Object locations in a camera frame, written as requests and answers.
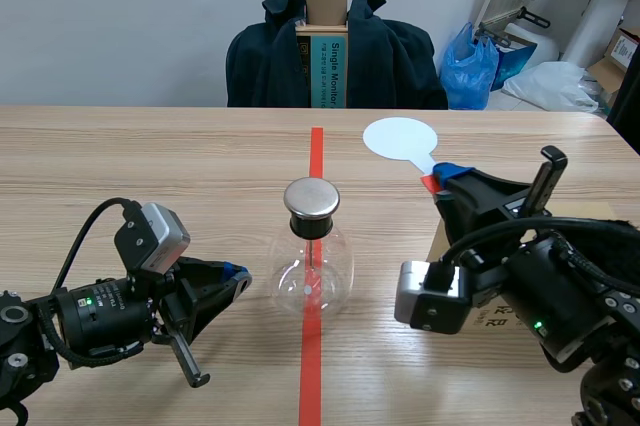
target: floor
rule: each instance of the floor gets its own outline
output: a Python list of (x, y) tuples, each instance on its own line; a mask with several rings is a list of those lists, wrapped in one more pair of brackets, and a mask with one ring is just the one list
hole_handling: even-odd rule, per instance
[(508, 94), (503, 93), (502, 91), (494, 91), (489, 96), (489, 105), (485, 111), (540, 111), (545, 113), (546, 111), (542, 108), (534, 106), (527, 101), (522, 101), (521, 99), (514, 98), (513, 96), (509, 96)]

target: white paper circle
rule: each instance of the white paper circle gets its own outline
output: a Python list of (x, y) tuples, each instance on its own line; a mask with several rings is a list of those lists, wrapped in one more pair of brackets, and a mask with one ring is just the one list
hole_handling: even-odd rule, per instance
[(436, 132), (417, 119), (385, 118), (370, 124), (362, 136), (374, 153), (401, 161), (411, 161), (424, 174), (431, 174), (435, 162), (431, 153), (438, 145)]

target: metal lid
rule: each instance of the metal lid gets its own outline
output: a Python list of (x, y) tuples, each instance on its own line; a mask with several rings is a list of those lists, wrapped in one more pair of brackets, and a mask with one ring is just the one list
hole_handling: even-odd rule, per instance
[(340, 193), (329, 181), (302, 178), (284, 192), (284, 205), (300, 219), (318, 220), (331, 216), (340, 204)]

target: sink pedestal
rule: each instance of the sink pedestal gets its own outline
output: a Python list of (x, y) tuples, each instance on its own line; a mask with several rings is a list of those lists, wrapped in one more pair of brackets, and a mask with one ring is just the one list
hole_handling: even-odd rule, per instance
[(582, 68), (602, 59), (629, 0), (591, 0), (563, 61)]

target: glass flask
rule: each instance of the glass flask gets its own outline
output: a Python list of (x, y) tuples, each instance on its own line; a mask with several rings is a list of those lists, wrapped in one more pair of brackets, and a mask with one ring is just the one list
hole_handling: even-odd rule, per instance
[(293, 315), (333, 316), (353, 287), (351, 246), (332, 217), (340, 193), (324, 179), (302, 178), (287, 187), (284, 204), (291, 220), (269, 250), (271, 296)]

